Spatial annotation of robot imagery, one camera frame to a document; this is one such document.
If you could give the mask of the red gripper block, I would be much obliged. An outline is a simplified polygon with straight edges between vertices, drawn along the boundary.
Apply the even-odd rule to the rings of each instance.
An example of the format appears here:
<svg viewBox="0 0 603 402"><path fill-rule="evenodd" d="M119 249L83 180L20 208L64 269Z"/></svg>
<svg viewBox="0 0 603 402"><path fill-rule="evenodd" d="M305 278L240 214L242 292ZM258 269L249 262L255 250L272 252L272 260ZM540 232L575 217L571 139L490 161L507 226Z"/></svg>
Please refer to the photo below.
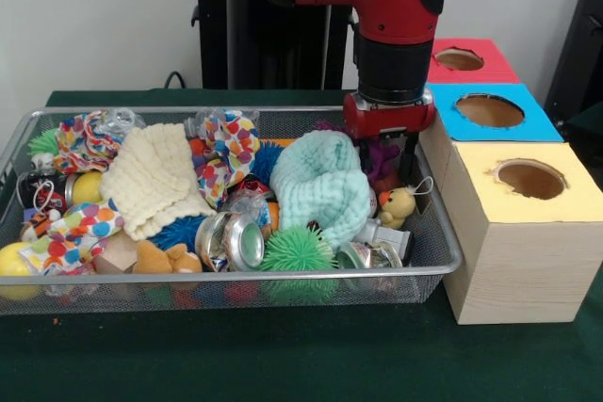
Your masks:
<svg viewBox="0 0 603 402"><path fill-rule="evenodd" d="M363 99L358 92L349 93L343 102L343 117L348 133L358 141L363 171L372 171L369 138L401 133L405 135L399 161L399 180L409 182L418 133L427 129L435 116L432 92L426 88L419 101L409 104L380 105Z"/></svg>

